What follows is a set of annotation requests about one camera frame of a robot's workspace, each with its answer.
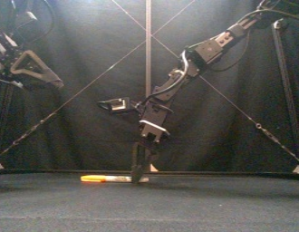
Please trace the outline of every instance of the marker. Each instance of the marker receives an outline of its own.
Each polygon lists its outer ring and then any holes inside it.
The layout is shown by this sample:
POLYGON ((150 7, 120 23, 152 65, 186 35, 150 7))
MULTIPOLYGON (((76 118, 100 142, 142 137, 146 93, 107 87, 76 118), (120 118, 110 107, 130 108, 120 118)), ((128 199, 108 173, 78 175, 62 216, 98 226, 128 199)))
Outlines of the marker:
MULTIPOLYGON (((132 183, 132 178, 126 177, 126 176, 100 176, 100 175, 88 175, 88 176, 82 176, 82 181, 83 182, 126 182, 126 183, 132 183)), ((150 182, 150 178, 143 178, 140 183, 150 182)))

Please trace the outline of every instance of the wire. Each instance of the wire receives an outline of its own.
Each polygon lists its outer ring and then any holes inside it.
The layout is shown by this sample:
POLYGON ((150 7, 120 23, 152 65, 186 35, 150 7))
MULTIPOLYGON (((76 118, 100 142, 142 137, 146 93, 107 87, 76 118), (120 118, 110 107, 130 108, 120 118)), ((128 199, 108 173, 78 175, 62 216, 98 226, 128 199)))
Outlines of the wire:
POLYGON ((23 88, 23 84, 20 82, 8 82, 3 79, 0 79, 0 82, 6 83, 6 84, 11 84, 11 85, 16 85, 18 87, 23 88))
POLYGON ((225 71, 230 70, 230 69, 241 62, 241 60, 242 60, 245 54, 247 53, 247 51, 249 51, 249 46, 250 46, 250 41, 251 41, 251 30, 250 30, 249 35, 247 35, 246 47, 245 47, 245 50, 243 50, 243 52, 242 52, 242 55, 241 55, 241 58, 238 59, 238 61, 237 61, 234 64, 231 64, 227 68, 215 69, 215 68, 210 67, 208 69, 210 69, 211 71, 217 72, 217 73, 221 73, 221 72, 225 72, 225 71))
POLYGON ((38 38, 35 38, 34 40, 26 41, 27 44, 32 44, 32 43, 35 43, 36 41, 39 41, 40 39, 43 39, 44 37, 47 37, 48 34, 52 32, 52 30, 54 30, 54 28, 55 28, 55 24, 56 24, 56 14, 55 14, 55 10, 54 10, 51 4, 47 2, 47 0, 40 0, 40 1, 44 2, 46 7, 47 7, 47 9, 48 9, 48 12, 50 12, 50 14, 51 14, 51 25, 50 25, 50 28, 48 28, 48 30, 46 31, 44 34, 42 34, 42 35, 40 35, 38 38))
POLYGON ((279 11, 279 10, 273 10, 273 9, 267 9, 267 10, 257 10, 257 11, 253 11, 250 12, 238 22, 237 24, 239 24, 246 18, 249 18, 250 16, 253 15, 257 15, 257 14, 262 14, 262 13, 275 13, 275 14, 279 14, 279 15, 285 15, 287 17, 291 17, 297 20, 299 20, 299 16, 294 15, 294 14, 289 14, 283 11, 279 11))
POLYGON ((180 78, 176 80, 176 82, 167 89, 164 89, 160 92, 155 92, 151 96, 148 96, 147 99, 140 103, 142 105, 144 105, 148 102, 148 100, 151 98, 154 98, 155 96, 158 96, 166 92, 170 92, 184 81, 184 78, 186 78, 187 73, 188 73, 188 59, 186 56, 186 51, 183 52, 182 56, 183 56, 183 62, 184 62, 184 71, 182 72, 180 78))

